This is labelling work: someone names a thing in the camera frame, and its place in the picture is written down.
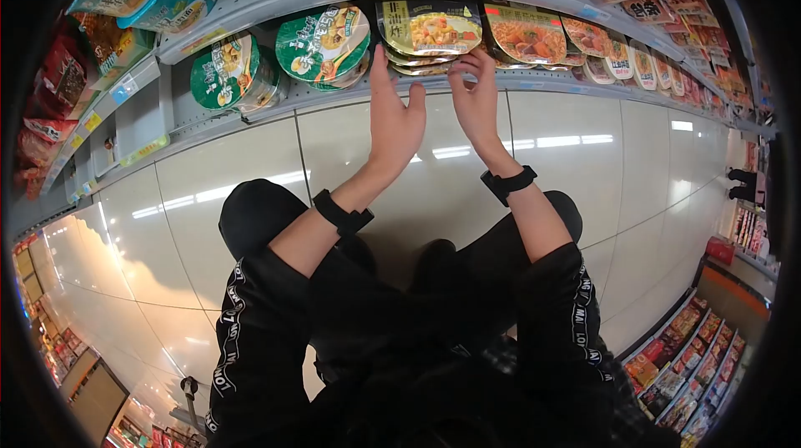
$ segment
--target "shelf label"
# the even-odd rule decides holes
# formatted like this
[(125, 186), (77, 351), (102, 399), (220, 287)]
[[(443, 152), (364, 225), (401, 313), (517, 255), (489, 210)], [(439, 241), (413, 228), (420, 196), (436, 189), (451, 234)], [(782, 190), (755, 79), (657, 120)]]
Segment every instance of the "shelf label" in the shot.
[(111, 97), (120, 105), (121, 103), (128, 100), (128, 97), (134, 95), (139, 91), (139, 85), (136, 84), (136, 80), (134, 77), (131, 76), (131, 73), (126, 74), (123, 76), (123, 79), (117, 83), (117, 86), (111, 90)]
[(98, 125), (101, 124), (102, 122), (103, 120), (100, 119), (98, 113), (92, 111), (91, 115), (89, 116), (89, 119), (86, 120), (86, 122), (83, 124), (83, 127), (86, 129), (86, 132), (92, 133), (95, 131), (95, 128), (97, 128)]
[(585, 19), (594, 20), (596, 22), (606, 22), (612, 16), (612, 14), (604, 12), (600, 8), (592, 7), (590, 5), (584, 5), (584, 8), (582, 8), (577, 15), (579, 17), (584, 17)]

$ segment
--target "white tiled floor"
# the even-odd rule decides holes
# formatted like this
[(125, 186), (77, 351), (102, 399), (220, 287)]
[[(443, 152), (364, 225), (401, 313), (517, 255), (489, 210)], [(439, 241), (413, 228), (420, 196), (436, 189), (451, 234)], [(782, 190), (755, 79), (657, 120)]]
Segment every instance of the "white tiled floor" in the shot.
[[(207, 408), (215, 322), (234, 265), (217, 228), (225, 197), (258, 177), (307, 204), (309, 193), (335, 188), (367, 158), (367, 101), (316, 106), (145, 167), (47, 226), (47, 245), (31, 246), (56, 325), (95, 346), (154, 422), (171, 425), (169, 410), (185, 407), (184, 374), (202, 383), (196, 410)], [(508, 212), (478, 179), (485, 168), (450, 94), (426, 104), (419, 161), (373, 203), (376, 219), (364, 230), (393, 283), (408, 280), (424, 243), (465, 246)], [(576, 201), (602, 335), (613, 351), (626, 349), (691, 283), (719, 226), (728, 129), (645, 103), (557, 93), (502, 92), (498, 113), (499, 136), (537, 171), (537, 184)], [(321, 383), (311, 361), (310, 351), (313, 396)]]

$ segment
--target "noodle cup lid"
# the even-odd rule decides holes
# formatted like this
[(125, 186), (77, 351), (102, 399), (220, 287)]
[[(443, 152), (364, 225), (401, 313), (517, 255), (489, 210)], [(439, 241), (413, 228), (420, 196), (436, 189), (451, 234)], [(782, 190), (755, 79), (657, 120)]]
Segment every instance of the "noodle cup lid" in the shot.
[(567, 42), (559, 15), (498, 1), (484, 3), (484, 10), (495, 43), (513, 59), (556, 64), (565, 58)]
[(381, 37), (405, 55), (461, 55), (481, 42), (472, 2), (387, 0), (375, 4)]
[(588, 55), (587, 61), (582, 66), (582, 71), (586, 77), (598, 84), (612, 84), (615, 82), (615, 78), (606, 72), (603, 67), (603, 59), (600, 57)]
[(629, 40), (629, 46), (633, 53), (637, 84), (643, 90), (656, 90), (656, 68), (648, 47), (635, 39)]
[(278, 64), (296, 80), (331, 83), (356, 67), (370, 44), (370, 23), (351, 3), (281, 24), (275, 38)]
[(635, 75), (635, 69), (631, 63), (633, 57), (629, 44), (626, 42), (626, 36), (612, 30), (607, 31), (607, 33), (612, 42), (612, 47), (609, 56), (603, 59), (604, 68), (613, 78), (628, 80)]

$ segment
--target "person in background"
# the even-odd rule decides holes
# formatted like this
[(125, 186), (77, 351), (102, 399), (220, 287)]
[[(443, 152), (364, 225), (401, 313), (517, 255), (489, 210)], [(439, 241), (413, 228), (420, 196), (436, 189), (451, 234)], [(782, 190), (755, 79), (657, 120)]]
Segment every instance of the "person in background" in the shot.
[[(616, 396), (622, 367), (599, 347), (581, 215), (504, 148), (495, 62), (481, 50), (462, 55), (448, 81), (487, 192), (511, 213), (463, 249), (431, 243), (407, 292), (376, 279), (355, 233), (421, 146), (426, 91), (414, 83), (405, 105), (381, 45), (374, 56), (372, 147), (350, 179), (314, 208), (266, 180), (224, 203), (219, 228), (237, 263), (216, 323), (208, 446), (629, 445), (613, 440), (618, 402), (630, 398)], [(516, 341), (502, 335), (515, 324)], [(309, 344), (325, 383), (311, 402)], [(635, 431), (631, 445), (656, 445)], [(660, 445), (678, 447), (678, 436)]]

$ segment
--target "black wristband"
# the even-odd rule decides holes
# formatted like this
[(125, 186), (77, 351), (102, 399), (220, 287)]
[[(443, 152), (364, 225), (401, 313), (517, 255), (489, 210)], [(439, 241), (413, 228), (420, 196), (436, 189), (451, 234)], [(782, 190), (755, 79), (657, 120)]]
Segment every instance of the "black wristband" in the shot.
[(484, 182), (498, 201), (503, 203), (506, 208), (509, 207), (509, 203), (506, 202), (509, 193), (529, 187), (531, 183), (534, 182), (535, 178), (537, 178), (537, 173), (527, 164), (523, 165), (522, 172), (515, 176), (507, 177), (506, 179), (501, 179), (499, 176), (493, 175), (489, 170), (481, 174), (481, 181)]
[(370, 210), (366, 209), (362, 213), (355, 210), (351, 213), (345, 212), (340, 206), (331, 199), (331, 193), (327, 189), (320, 191), (312, 200), (317, 209), (326, 221), (336, 226), (336, 233), (340, 237), (352, 236), (359, 229), (365, 227), (375, 216)]

